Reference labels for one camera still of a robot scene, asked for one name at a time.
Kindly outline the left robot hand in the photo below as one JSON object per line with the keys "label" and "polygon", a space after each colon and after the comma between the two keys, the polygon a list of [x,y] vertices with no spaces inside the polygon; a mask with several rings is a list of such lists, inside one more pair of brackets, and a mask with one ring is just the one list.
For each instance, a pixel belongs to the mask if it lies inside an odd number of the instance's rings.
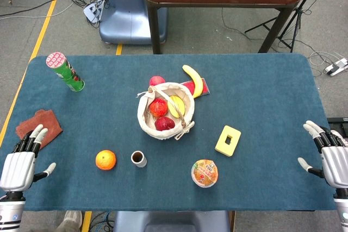
{"label": "left robot hand", "polygon": [[5,158],[1,174],[1,189],[5,192],[24,192],[32,183],[52,174],[56,163],[51,163],[46,170],[35,173],[35,163],[43,139],[48,129],[42,124],[26,133],[16,144],[12,153]]}

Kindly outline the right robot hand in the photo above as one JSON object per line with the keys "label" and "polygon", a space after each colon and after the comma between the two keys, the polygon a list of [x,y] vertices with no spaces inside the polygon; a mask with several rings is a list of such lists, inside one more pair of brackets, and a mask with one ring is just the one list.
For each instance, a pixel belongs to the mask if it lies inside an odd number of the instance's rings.
{"label": "right robot hand", "polygon": [[335,189],[347,188],[347,141],[342,135],[307,120],[303,128],[312,137],[320,154],[322,169],[314,168],[299,157],[297,161],[308,173],[325,179]]}

